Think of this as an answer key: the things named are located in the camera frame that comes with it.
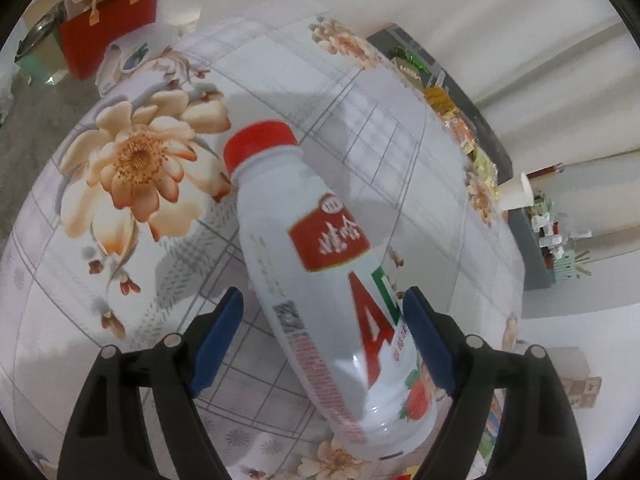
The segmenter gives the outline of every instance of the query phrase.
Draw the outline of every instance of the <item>white cup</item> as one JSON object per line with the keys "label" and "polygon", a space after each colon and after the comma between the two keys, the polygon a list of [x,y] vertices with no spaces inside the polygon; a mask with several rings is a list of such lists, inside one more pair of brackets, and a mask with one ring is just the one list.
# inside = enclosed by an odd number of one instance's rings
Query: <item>white cup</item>
{"label": "white cup", "polygon": [[533,189],[525,173],[498,186],[498,207],[502,211],[529,205],[533,205]]}

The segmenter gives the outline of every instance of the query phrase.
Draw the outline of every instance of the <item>flower print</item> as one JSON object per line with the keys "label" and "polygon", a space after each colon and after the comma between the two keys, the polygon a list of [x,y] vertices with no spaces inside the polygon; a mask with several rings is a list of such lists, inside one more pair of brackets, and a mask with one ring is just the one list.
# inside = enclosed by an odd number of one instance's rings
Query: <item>flower print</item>
{"label": "flower print", "polygon": [[120,291],[123,296],[130,292],[140,293],[140,286],[135,283],[125,272],[120,274]]}
{"label": "flower print", "polygon": [[74,172],[60,211],[70,238],[91,228],[105,254],[123,256],[137,222],[148,224],[155,241],[183,236],[206,195],[218,202],[230,192],[222,161],[195,141],[195,133],[230,128],[222,94],[204,97],[189,103],[183,90],[161,91],[136,110],[123,101],[74,140],[60,165]]}
{"label": "flower print", "polygon": [[504,334],[502,334],[502,351],[510,352],[516,346],[518,337],[518,317],[512,312],[507,318]]}
{"label": "flower print", "polygon": [[100,260],[92,260],[89,262],[89,274],[100,274],[104,270],[104,263]]}
{"label": "flower print", "polygon": [[311,23],[312,39],[329,54],[342,54],[353,58],[356,65],[364,70],[375,68],[380,59],[373,47],[351,30],[343,27],[335,20],[327,20],[318,16],[317,23]]}
{"label": "flower print", "polygon": [[[169,80],[170,86],[174,81],[177,85],[191,82],[192,69],[189,58],[170,46],[166,47],[157,56],[145,61],[134,73],[148,71],[164,72],[164,78]],[[197,71],[196,77],[202,79],[202,72],[204,71]]]}
{"label": "flower print", "polygon": [[389,257],[393,261],[396,267],[404,266],[404,258],[400,254],[396,253],[393,247],[389,246]]}
{"label": "flower print", "polygon": [[249,469],[248,475],[252,480],[260,480],[261,478],[265,478],[267,476],[267,473],[260,469]]}
{"label": "flower print", "polygon": [[337,436],[331,442],[325,440],[318,447],[318,460],[302,457],[298,475],[302,478],[316,476],[316,480],[347,480],[360,478],[360,469],[368,462],[358,460],[346,452]]}
{"label": "flower print", "polygon": [[494,219],[494,206],[491,200],[491,192],[475,171],[467,173],[469,183],[466,189],[469,193],[471,207],[478,211],[482,222],[491,227]]}
{"label": "flower print", "polygon": [[277,455],[284,449],[284,445],[281,441],[272,438],[267,442],[263,442],[260,446],[260,450],[263,455]]}
{"label": "flower print", "polygon": [[245,430],[231,430],[225,435],[225,439],[233,447],[246,447],[251,440]]}
{"label": "flower print", "polygon": [[120,341],[123,341],[127,335],[124,325],[111,310],[108,310],[100,316],[100,324],[103,329],[111,330],[111,333]]}

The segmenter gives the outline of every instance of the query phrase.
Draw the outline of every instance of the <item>red bottle cap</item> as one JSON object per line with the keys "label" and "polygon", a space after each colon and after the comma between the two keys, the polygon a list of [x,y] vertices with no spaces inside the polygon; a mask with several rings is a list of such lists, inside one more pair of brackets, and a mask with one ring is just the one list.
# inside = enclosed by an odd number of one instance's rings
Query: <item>red bottle cap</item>
{"label": "red bottle cap", "polygon": [[225,145],[223,157],[229,174],[256,153],[278,146],[297,146],[296,136],[282,121],[261,121],[243,128]]}

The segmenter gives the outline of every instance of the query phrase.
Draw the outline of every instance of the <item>screw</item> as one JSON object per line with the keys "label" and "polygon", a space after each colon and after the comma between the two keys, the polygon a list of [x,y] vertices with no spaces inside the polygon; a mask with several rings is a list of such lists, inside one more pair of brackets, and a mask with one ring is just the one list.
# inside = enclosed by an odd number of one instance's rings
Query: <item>screw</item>
{"label": "screw", "polygon": [[534,357],[537,357],[538,359],[543,359],[544,356],[546,355],[545,349],[542,348],[542,346],[532,346],[531,347],[531,353],[534,355]]}
{"label": "screw", "polygon": [[103,359],[111,359],[114,355],[116,355],[117,348],[114,345],[108,345],[100,350],[100,356]]}
{"label": "screw", "polygon": [[164,338],[164,345],[168,348],[173,348],[178,346],[182,341],[182,336],[180,334],[169,334]]}
{"label": "screw", "polygon": [[471,348],[482,348],[484,341],[477,335],[468,335],[466,336],[466,344],[471,346]]}

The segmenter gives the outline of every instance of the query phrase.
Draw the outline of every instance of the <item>plastic bottle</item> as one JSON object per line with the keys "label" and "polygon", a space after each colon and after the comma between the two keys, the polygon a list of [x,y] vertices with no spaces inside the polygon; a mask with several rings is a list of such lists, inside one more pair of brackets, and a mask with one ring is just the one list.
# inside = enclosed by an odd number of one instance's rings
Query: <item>plastic bottle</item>
{"label": "plastic bottle", "polygon": [[544,226],[549,225],[551,223],[551,215],[546,212],[543,215],[534,215],[531,218],[531,229],[533,232],[537,233]]}
{"label": "plastic bottle", "polygon": [[354,456],[411,452],[435,424],[433,383],[356,219],[284,123],[241,130],[224,157],[249,276],[310,399]]}
{"label": "plastic bottle", "polygon": [[538,244],[540,245],[540,248],[553,247],[553,246],[559,245],[561,243],[562,243],[562,236],[561,235],[543,236],[542,238],[540,238],[538,240]]}
{"label": "plastic bottle", "polygon": [[549,252],[553,255],[554,261],[560,260],[564,256],[564,247],[562,245],[551,247]]}

